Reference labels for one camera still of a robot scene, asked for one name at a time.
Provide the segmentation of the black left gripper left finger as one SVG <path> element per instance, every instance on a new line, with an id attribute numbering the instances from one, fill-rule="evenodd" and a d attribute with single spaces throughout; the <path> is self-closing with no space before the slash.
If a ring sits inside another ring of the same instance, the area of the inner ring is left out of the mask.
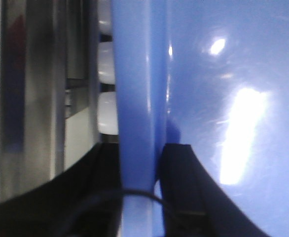
<path id="1" fill-rule="evenodd" d="M 0 237 L 49 237 L 85 197 L 120 188 L 119 146 L 99 143 L 53 180 L 0 203 Z"/>

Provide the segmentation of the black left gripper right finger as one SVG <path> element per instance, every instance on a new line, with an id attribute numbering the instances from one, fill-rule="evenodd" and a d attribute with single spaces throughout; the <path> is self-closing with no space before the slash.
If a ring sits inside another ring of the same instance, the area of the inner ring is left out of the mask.
<path id="1" fill-rule="evenodd" d="M 166 144 L 159 164 L 168 237 L 265 237 L 223 192 L 197 159 L 190 145 Z"/>

